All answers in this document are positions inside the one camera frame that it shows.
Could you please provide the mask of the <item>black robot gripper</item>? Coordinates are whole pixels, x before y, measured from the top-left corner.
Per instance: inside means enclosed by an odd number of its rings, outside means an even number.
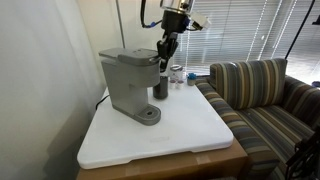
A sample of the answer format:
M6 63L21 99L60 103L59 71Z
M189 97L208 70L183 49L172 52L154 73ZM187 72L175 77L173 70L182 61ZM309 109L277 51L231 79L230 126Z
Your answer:
M177 37L186 31L190 19L186 14L165 10L161 28L164 30L163 39L157 42L158 55L161 57L160 71L165 72L168 64L168 55L172 57L179 45Z

